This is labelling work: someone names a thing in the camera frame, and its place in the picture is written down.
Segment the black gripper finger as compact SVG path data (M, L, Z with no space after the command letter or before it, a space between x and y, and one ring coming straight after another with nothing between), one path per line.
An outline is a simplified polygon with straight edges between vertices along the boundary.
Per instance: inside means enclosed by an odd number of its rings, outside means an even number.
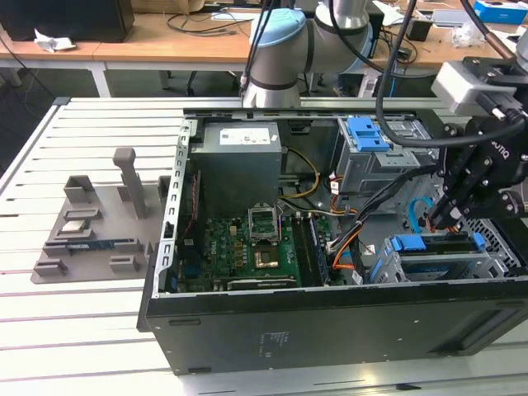
M524 216L524 202L516 191L491 191L480 186L472 191L448 189L439 199L439 229L457 225L462 219L515 219Z
M429 211L432 225L455 225L470 214L469 188L464 184L469 174L466 163L468 146L446 146L440 150L437 175L442 179L439 199Z

